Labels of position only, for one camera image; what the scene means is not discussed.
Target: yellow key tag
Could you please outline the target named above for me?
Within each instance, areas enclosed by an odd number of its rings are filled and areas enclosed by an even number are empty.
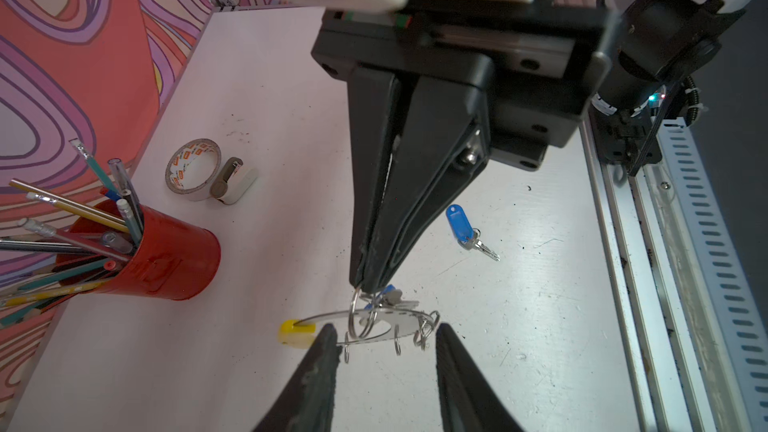
[[[297,320],[283,322],[277,333],[277,340],[289,347],[308,349],[315,341],[315,325],[294,325]]]

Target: keyring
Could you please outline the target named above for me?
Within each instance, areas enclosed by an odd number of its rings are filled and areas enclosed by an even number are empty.
[[[357,299],[360,297],[361,291],[362,286],[356,288],[355,293],[352,295],[352,302],[350,303],[350,317],[347,321],[347,328],[349,329],[350,337],[353,341],[356,341],[358,338],[362,339],[369,336],[373,330],[373,325],[376,322],[376,316],[378,314],[378,311],[376,310],[376,300],[373,299],[371,301],[371,312],[368,315],[368,322],[366,323],[366,326],[362,328],[360,335],[358,335],[357,331],[355,330],[355,306],[357,305]]]

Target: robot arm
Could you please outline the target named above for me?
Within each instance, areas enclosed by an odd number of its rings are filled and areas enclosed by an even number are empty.
[[[535,171],[588,111],[604,162],[658,162],[649,95],[666,86],[657,117],[670,113],[749,2],[636,0],[622,17],[554,0],[295,1],[339,9],[312,56],[347,82],[350,283],[368,293],[489,159]]]

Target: colorful wall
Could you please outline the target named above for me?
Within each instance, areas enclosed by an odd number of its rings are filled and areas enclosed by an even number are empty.
[[[10,178],[79,202],[103,199],[67,141],[79,137],[102,166],[112,157],[130,165],[210,9],[208,0],[0,0],[1,236],[25,233],[15,225],[21,217],[74,221],[27,201]],[[0,252],[0,288],[53,260]],[[0,418],[53,316],[0,330]]]

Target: bolt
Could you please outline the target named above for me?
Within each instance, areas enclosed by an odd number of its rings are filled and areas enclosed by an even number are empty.
[[[464,151],[464,154],[462,154],[462,160],[467,164],[475,165],[478,162],[478,155],[474,150],[467,149]]]

